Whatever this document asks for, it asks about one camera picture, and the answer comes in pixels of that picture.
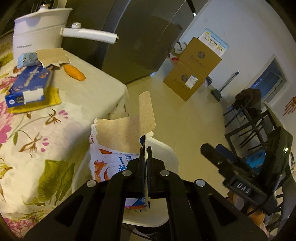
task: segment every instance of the brown cloth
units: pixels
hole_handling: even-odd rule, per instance
[[[249,109],[255,104],[257,104],[260,100],[261,100],[261,91],[259,89],[248,88],[236,95],[233,107],[235,109],[238,109],[240,108],[241,105],[244,106],[246,103],[248,103],[248,101],[250,101],[248,106],[246,106],[246,109]]]

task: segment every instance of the white plastic stool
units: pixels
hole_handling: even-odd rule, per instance
[[[152,137],[146,140],[146,145],[151,146],[152,156],[162,160],[167,170],[178,173],[179,161],[172,148]],[[89,170],[90,159],[88,150],[73,178],[71,186],[72,193],[86,181],[92,179]],[[165,198],[151,199],[150,208],[147,212],[137,213],[133,210],[124,209],[123,222],[127,224],[154,228],[163,225],[166,221],[168,221],[168,208]]]

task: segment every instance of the blue box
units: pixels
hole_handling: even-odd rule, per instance
[[[52,78],[53,66],[29,66],[17,77],[5,96],[7,107],[43,101],[44,91]]]

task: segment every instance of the torn cardboard flap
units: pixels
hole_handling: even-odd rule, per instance
[[[63,48],[41,49],[37,50],[38,60],[42,63],[43,68],[49,65],[59,67],[60,64],[70,63],[69,58],[65,55]]]
[[[140,153],[140,138],[155,128],[149,91],[139,95],[139,116],[116,120],[98,119],[96,139],[99,145],[124,153]]]

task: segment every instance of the hanging ornament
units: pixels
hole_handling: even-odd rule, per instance
[[[283,116],[285,116],[286,114],[293,113],[294,110],[296,110],[296,96],[293,97],[290,100],[290,102],[286,105],[286,109],[285,109]]]

